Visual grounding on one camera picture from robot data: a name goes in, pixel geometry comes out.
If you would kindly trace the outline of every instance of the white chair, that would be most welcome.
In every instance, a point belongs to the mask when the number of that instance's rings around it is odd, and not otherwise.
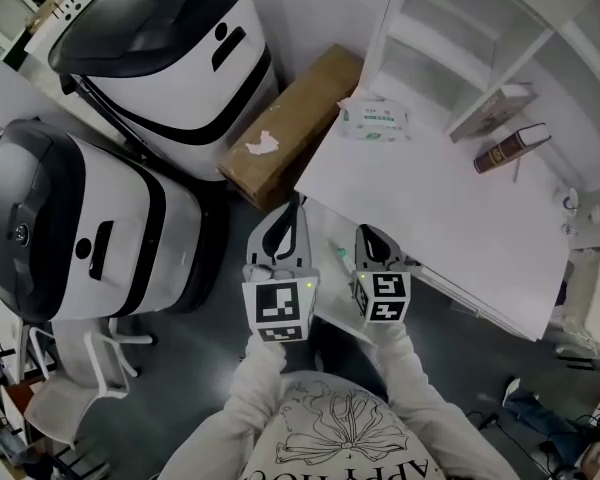
[[[152,336],[122,336],[117,322],[106,319],[53,322],[53,334],[30,330],[40,369],[46,378],[25,411],[26,420],[47,437],[73,448],[78,427],[91,405],[104,397],[124,398],[129,393],[127,375],[138,372],[129,364],[121,343],[150,345]],[[56,342],[61,362],[49,373],[38,334]]]

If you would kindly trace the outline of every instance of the chair leg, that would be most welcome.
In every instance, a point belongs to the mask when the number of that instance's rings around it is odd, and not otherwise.
[[[144,336],[125,336],[124,334],[118,334],[118,319],[109,319],[109,333],[111,337],[120,343],[121,345],[155,345],[158,340],[151,334]]]
[[[121,351],[118,359],[120,360],[120,364],[125,369],[125,371],[129,375],[131,375],[133,378],[136,378],[140,375],[138,373],[138,370],[136,370],[133,366],[131,366],[131,363],[128,361],[128,359],[125,357],[125,355],[124,355],[124,353],[122,353],[122,351]]]

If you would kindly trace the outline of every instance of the graphic print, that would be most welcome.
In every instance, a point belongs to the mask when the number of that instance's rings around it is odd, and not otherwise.
[[[376,297],[405,297],[404,281],[400,274],[373,274],[373,294]]]
[[[296,283],[256,286],[256,322],[282,322],[300,318]]]
[[[276,447],[276,463],[304,461],[307,465],[322,464],[338,453],[358,453],[372,462],[384,459],[392,452],[406,450],[407,436],[393,422],[383,426],[380,400],[360,390],[346,395],[332,394],[322,384],[322,394],[304,396],[302,405],[316,416],[314,434],[295,433]]]

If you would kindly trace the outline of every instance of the white t-shirt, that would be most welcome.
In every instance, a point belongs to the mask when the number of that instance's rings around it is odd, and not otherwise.
[[[519,480],[429,384],[404,325],[382,333],[377,362],[389,404],[332,375],[282,376],[284,349],[251,337],[224,409],[159,480]]]
[[[375,396],[338,377],[301,372],[240,478],[443,480],[415,434]]]

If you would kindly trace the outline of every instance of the cable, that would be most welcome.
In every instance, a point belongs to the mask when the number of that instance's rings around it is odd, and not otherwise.
[[[597,416],[593,416],[591,414],[583,414],[582,416],[578,416],[575,420],[573,420],[573,422],[577,423],[582,418],[589,418],[589,423],[591,423],[591,420],[594,420],[596,424],[600,424],[600,414],[598,414]]]
[[[545,468],[542,464],[540,464],[536,459],[534,459],[531,454],[529,454],[529,452],[527,452],[527,450],[524,449],[524,447],[518,443],[518,441],[516,441],[513,437],[511,437],[506,431],[505,429],[502,428],[502,426],[500,425],[500,423],[498,423],[497,421],[495,422],[496,427],[498,427],[500,429],[500,432],[502,432],[505,436],[507,436],[509,439],[511,439],[511,441],[513,441],[513,444],[515,444],[518,448],[520,448],[520,450],[522,451],[522,453],[524,453],[530,461],[535,462],[536,465],[540,468],[541,471],[543,471],[544,473],[548,474],[551,478],[554,478],[553,474],[551,473],[551,470],[549,468]]]
[[[549,452],[543,452],[545,457],[547,457],[547,471],[549,471],[549,476],[551,478],[554,477],[553,475],[553,471],[551,471],[551,464],[549,464],[551,462],[551,457],[549,457]]]

